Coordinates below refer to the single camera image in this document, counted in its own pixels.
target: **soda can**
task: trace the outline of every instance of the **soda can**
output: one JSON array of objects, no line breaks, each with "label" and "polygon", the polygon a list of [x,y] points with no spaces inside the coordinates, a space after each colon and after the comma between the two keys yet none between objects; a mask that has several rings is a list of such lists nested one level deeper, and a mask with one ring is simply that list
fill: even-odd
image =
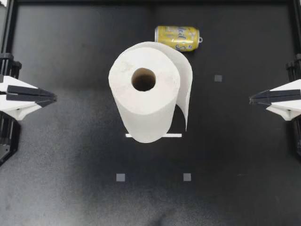
[{"label": "soda can", "polygon": [[158,26],[155,29],[155,41],[185,52],[197,49],[203,39],[194,27]]}]

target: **black metal frame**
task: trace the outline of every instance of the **black metal frame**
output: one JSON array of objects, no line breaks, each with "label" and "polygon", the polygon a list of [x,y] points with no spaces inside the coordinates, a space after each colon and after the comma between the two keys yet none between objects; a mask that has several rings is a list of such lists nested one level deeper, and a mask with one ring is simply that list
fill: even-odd
[{"label": "black metal frame", "polygon": [[[22,65],[14,61],[10,53],[0,54],[0,78],[4,75],[18,79]],[[18,149],[20,124],[11,116],[0,112],[0,165],[10,158]]]},{"label": "black metal frame", "polygon": [[[1,38],[1,53],[10,53],[12,51],[12,45],[14,40],[14,31],[16,26],[16,18],[18,13],[18,7],[22,4],[125,4],[129,1],[121,0],[8,0],[7,12],[5,22],[3,26],[2,38]],[[301,8],[299,0],[141,0],[134,1],[143,4],[151,3],[168,3],[174,4],[175,2],[185,2],[185,4],[199,3],[199,4],[287,4],[290,9],[290,19],[292,29],[294,32],[294,49],[295,53],[301,53]]]}]

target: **paper towel sheet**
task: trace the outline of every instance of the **paper towel sheet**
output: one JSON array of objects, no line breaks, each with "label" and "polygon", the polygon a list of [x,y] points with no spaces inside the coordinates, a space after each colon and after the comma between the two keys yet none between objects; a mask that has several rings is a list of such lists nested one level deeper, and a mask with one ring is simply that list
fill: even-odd
[{"label": "paper towel sheet", "polygon": [[[141,69],[155,75],[150,90],[134,88],[133,74]],[[149,143],[165,135],[175,104],[181,108],[187,127],[192,68],[182,53],[157,42],[136,44],[116,59],[109,84],[123,123],[135,140]]]}]

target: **black surface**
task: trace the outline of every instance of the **black surface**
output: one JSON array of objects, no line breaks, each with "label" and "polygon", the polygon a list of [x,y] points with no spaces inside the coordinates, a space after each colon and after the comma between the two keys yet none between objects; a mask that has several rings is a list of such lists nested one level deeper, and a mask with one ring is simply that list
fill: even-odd
[{"label": "black surface", "polygon": [[[294,45],[285,5],[18,10],[20,79],[58,102],[22,121],[19,151],[0,168],[1,225],[301,223],[291,124],[248,103],[288,82]],[[140,144],[125,138],[108,73],[123,50],[153,40],[158,24],[195,26],[204,42],[185,54],[194,72],[187,132],[177,107],[171,132],[183,138]]]}]

